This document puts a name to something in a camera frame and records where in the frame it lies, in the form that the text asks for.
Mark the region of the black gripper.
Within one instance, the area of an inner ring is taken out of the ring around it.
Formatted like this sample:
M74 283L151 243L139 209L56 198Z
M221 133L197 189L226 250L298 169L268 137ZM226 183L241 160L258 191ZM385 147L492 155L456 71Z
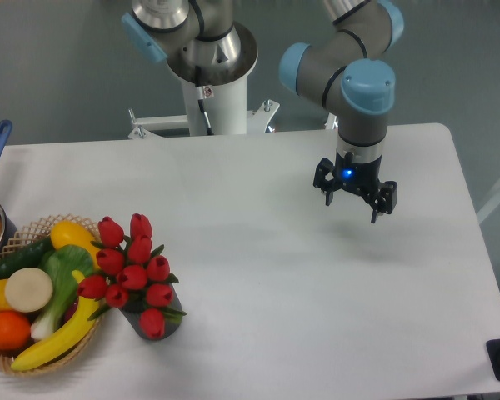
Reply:
M324 157L316 166L312 185L324 194L327 206L339 190L358 195L371 207L371 223L375 223L380 215L391 214L398 200L398 183L379 181L381 161L382 157L368 163L347 162L337 153L334 165Z

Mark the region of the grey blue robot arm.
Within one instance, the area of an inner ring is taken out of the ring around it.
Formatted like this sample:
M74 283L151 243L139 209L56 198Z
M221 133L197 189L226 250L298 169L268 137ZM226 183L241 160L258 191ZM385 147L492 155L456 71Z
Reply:
M334 27L322 47L298 42L282 55L278 77L300 98L337 119L334 159L319 162L313 184L327 200L343 190L363 199L374 217L389 214L398 185L379 168L395 73L381 60L402 35L400 10L389 1L327 1ZM193 136L248 131L247 77L258 60L254 36L230 1L135 1L121 19L130 42L180 80Z

